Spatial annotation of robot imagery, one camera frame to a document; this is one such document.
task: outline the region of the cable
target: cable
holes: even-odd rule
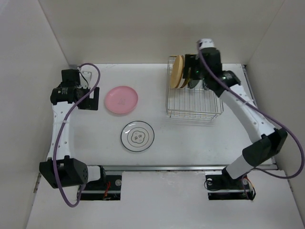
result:
[[[243,103],[245,103],[248,107],[250,107],[251,109],[257,111],[258,113],[262,114],[263,116],[265,116],[266,118],[270,119],[271,121],[275,122],[276,124],[278,124],[279,126],[281,126],[283,129],[285,129],[290,136],[294,139],[295,143],[297,144],[297,146],[299,147],[300,153],[301,153],[301,165],[299,167],[299,169],[297,170],[296,173],[294,173],[291,176],[287,176],[287,177],[282,177],[282,176],[278,176],[275,174],[272,174],[270,172],[267,172],[261,168],[255,168],[256,170],[262,171],[268,175],[271,175],[273,177],[279,178],[279,179],[292,179],[296,176],[298,176],[303,168],[304,168],[304,164],[305,164],[305,156],[304,156],[304,151],[302,148],[302,145],[299,141],[299,139],[297,139],[297,137],[294,135],[294,133],[292,133],[291,130],[289,130],[284,124],[280,123],[279,121],[277,121],[276,119],[272,118],[271,116],[269,116],[268,114],[266,114],[263,111],[260,111],[257,107],[252,106],[251,104],[249,104],[245,99],[243,99],[242,97],[240,97],[237,93],[235,93],[234,91],[232,91],[227,85],[225,85],[220,79],[217,78],[217,76],[212,72],[212,70],[209,68],[209,66],[207,65],[203,54],[200,51],[200,45],[199,45],[199,41],[197,42],[197,50],[198,50],[198,54],[199,54],[199,58],[202,62],[202,64],[204,65],[205,69],[209,72],[209,74],[214,78],[214,80],[216,80],[224,89],[226,89],[228,92],[230,92],[231,94],[233,94],[236,98],[238,98],[240,101],[242,101]]]
[[[248,193],[247,193],[246,187],[244,186],[244,181],[243,181],[243,179],[244,179],[244,177],[245,177],[246,175],[244,175],[244,176],[240,179],[240,181],[242,182],[242,186],[243,186],[243,189],[244,189],[244,193],[245,193],[247,199],[249,199],[249,196],[248,196]]]
[[[67,112],[65,118],[63,119],[63,122],[61,124],[61,128],[59,129],[59,132],[58,132],[58,135],[57,135],[57,138],[56,138],[56,141],[55,141],[55,145],[54,145],[54,151],[53,151],[53,170],[54,170],[54,175],[55,175],[55,180],[56,180],[56,184],[57,184],[57,187],[61,193],[61,196],[63,198],[63,200],[66,202],[66,204],[71,207],[71,208],[74,208],[76,207],[79,202],[80,202],[80,199],[81,199],[81,192],[85,189],[86,185],[82,185],[81,188],[80,188],[80,191],[79,191],[79,194],[77,196],[77,201],[75,204],[72,204],[70,203],[70,201],[67,199],[64,191],[63,191],[63,188],[61,186],[61,181],[60,181],[60,178],[59,178],[59,175],[58,175],[58,169],[57,169],[57,163],[56,163],[56,155],[57,155],[57,148],[58,148],[58,144],[59,144],[59,139],[61,137],[61,134],[62,134],[62,131],[63,131],[63,128],[65,127],[65,124],[66,124],[66,121],[69,117],[69,115],[71,114],[71,112],[73,111],[73,109],[75,107],[77,107],[78,104],[80,104],[86,97],[88,97],[93,91],[94,89],[97,87],[98,83],[100,82],[100,79],[101,79],[101,72],[99,70],[99,68],[97,66],[95,66],[94,64],[92,63],[83,63],[81,64],[79,67],[83,67],[85,65],[90,65],[92,67],[94,67],[96,70],[97,70],[97,73],[98,73],[98,78],[97,78],[97,81],[95,83],[95,85],[91,88],[91,90],[85,94],[79,101],[77,101],[72,107],[71,109]]]
[[[206,183],[207,182],[207,180],[204,182],[204,184],[203,184],[203,186],[204,186],[204,188],[206,189],[206,190],[208,190],[208,191],[211,191],[211,192],[216,192],[216,191],[219,191],[220,189],[208,189],[208,187],[206,186]]]
[[[255,196],[256,196],[256,190],[254,188],[254,185],[252,184],[252,182],[249,180],[249,178],[245,177],[246,180],[248,180],[249,182],[249,186],[251,186],[252,190],[253,190],[253,195],[251,197],[251,200],[254,200]]]
[[[111,183],[110,183],[110,181],[107,183],[107,189],[106,189],[106,191],[104,192],[104,197],[103,197],[103,199],[107,196],[107,193],[108,193],[108,191],[109,191],[109,189],[110,189],[110,186],[111,186]]]
[[[86,81],[86,83],[87,83],[87,88],[89,88],[89,83],[88,83],[88,81],[86,80],[86,78],[83,76],[83,74],[81,73],[81,71],[80,71],[80,74],[81,74],[81,77],[84,79],[84,81]]]

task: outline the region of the white wall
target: white wall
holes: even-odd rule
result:
[[[285,123],[305,147],[305,1],[286,0],[247,66],[259,107]],[[287,174],[300,166],[300,154],[288,138],[276,158]],[[305,172],[291,180],[305,221]]]
[[[248,63],[284,0],[40,0],[69,63],[166,63],[213,38]]]
[[[23,228],[67,62],[37,0],[0,3],[0,228]]]

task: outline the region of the wire rack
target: wire rack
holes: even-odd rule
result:
[[[170,77],[176,56],[169,56],[167,64],[166,112],[170,117],[191,120],[212,120],[224,111],[223,102],[211,90],[205,90],[202,82],[189,89],[170,88]]]

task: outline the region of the plate with black rim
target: plate with black rim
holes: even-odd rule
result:
[[[146,122],[133,121],[122,130],[121,142],[132,152],[142,152],[148,149],[154,141],[153,128]]]

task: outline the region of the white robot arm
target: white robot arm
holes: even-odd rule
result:
[[[198,55],[185,55],[183,72],[190,71],[192,80],[203,80],[204,86],[214,91],[217,97],[229,106],[244,126],[252,142],[252,145],[243,149],[241,156],[222,170],[221,175],[206,176],[210,181],[213,180],[213,185],[209,188],[210,190],[242,189],[240,180],[253,168],[279,153],[287,138],[287,132],[283,128],[276,129],[263,115],[248,107],[244,101],[218,83],[221,81],[241,99],[255,107],[237,76],[232,71],[222,70],[220,52],[214,48],[211,39],[201,39],[198,41],[198,47]],[[199,57],[204,58],[209,70]],[[210,72],[213,72],[217,80],[211,76]]]
[[[75,158],[74,154],[74,130],[73,121],[78,109],[75,109],[64,121],[66,114],[73,107],[75,102],[83,97],[90,89],[91,75],[83,76],[78,70],[63,70],[62,83],[54,88],[51,94],[53,104],[53,132],[50,151],[47,161],[41,162],[39,169],[41,174],[46,178],[53,188],[58,188],[52,165],[55,141],[63,122],[65,128],[61,133],[57,148],[56,163],[58,168],[61,185],[63,187],[84,185],[90,181],[106,179],[105,171],[102,166],[87,166]],[[86,98],[78,105],[79,109],[97,110],[99,99],[99,88],[94,90],[94,98]]]

